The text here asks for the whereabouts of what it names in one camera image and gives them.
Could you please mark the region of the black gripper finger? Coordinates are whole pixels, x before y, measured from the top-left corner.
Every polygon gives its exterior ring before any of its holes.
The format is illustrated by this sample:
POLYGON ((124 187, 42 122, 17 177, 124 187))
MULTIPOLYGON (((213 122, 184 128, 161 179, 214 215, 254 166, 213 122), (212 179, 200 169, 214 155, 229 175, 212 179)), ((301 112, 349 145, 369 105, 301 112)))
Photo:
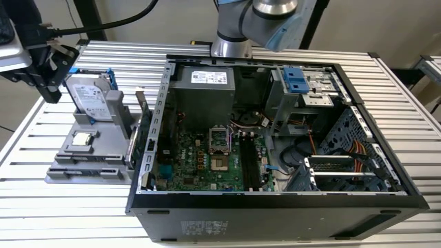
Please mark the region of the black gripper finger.
POLYGON ((46 103, 56 104, 61 98, 61 92, 58 90, 58 82, 49 77, 44 77, 37 74, 28 74, 28 83, 33 86, 40 93, 46 103))
POLYGON ((76 59, 78 57, 78 50, 74 47, 60 43, 49 44, 49 54, 48 54, 48 86, 49 91, 56 91, 60 83, 62 82, 70 67, 73 66, 76 59))

